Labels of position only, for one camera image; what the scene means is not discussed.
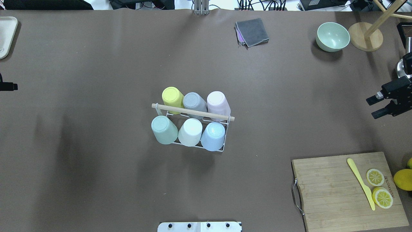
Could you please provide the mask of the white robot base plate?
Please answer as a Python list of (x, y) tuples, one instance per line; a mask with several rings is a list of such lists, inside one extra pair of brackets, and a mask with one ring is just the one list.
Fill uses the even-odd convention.
[(242, 232), (242, 224), (236, 221), (163, 222), (158, 232)]

